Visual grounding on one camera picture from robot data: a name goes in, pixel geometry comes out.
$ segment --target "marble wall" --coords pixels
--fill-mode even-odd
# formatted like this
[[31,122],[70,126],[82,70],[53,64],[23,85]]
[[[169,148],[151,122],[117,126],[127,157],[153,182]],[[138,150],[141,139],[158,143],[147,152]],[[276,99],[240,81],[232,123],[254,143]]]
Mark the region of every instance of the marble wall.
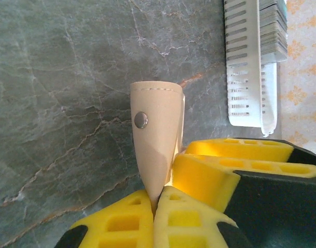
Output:
[[53,247],[142,188],[134,81],[183,86],[185,144],[261,136],[228,122],[222,3],[0,0],[0,247]]

